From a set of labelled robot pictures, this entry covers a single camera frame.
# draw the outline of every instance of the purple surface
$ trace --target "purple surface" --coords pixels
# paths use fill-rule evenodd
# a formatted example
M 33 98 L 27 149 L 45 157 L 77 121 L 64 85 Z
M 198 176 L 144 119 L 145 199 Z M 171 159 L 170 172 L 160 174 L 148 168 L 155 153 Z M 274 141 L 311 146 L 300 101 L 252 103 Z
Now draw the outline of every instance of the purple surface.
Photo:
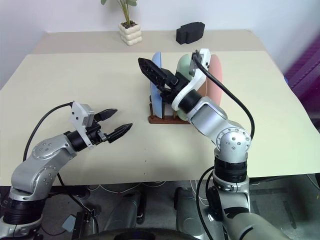
M 307 112 L 320 113 L 320 34 L 284 76 Z

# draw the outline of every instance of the beige table surface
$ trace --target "beige table surface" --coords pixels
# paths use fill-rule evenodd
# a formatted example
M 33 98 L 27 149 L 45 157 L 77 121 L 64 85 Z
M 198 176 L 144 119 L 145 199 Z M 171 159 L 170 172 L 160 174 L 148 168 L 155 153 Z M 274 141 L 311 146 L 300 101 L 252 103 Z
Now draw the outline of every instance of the beige table surface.
M 74 35 L 59 34 L 64 38 Z M 150 84 L 140 72 L 137 59 L 151 58 L 156 50 L 137 45 L 137 52 L 129 48 L 130 52 L 86 53 L 92 51 L 87 47 L 82 52 L 78 49 L 81 53 L 72 53 L 77 49 L 62 53 L 61 46 L 52 45 L 55 51 L 60 49 L 57 54 L 45 47 L 40 50 L 48 39 L 48 35 L 44 37 L 35 49 L 37 54 L 28 55 L 0 91 L 1 185 L 10 185 L 11 174 L 22 161 L 28 137 L 39 119 L 49 109 L 73 100 L 89 104 L 96 112 L 117 108 L 112 118 L 101 123 L 107 133 L 125 123 L 133 123 L 133 127 L 116 142 L 79 152 L 60 171 L 68 185 L 198 179 L 213 165 L 214 145 L 191 125 L 148 123 Z M 255 120 L 248 174 L 265 177 L 320 172 L 320 135 L 261 46 L 257 44 L 252 50 L 221 47 L 222 50 L 212 52 L 221 61 L 225 85 L 247 106 Z M 174 72 L 182 54 L 201 47 L 195 43 L 163 52 L 162 66 Z M 245 113 L 224 94 L 221 107 L 229 119 L 250 131 Z M 72 131 L 70 114 L 70 109 L 65 108 L 50 115 L 39 128 L 31 148 L 45 138 Z

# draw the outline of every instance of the green leaf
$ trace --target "green leaf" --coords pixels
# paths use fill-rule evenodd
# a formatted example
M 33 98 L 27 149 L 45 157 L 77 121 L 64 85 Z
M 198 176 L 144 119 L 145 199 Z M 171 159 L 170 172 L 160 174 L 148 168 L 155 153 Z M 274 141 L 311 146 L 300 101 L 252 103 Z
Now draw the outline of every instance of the green leaf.
M 137 6 L 137 0 L 125 0 L 125 3 L 133 7 Z

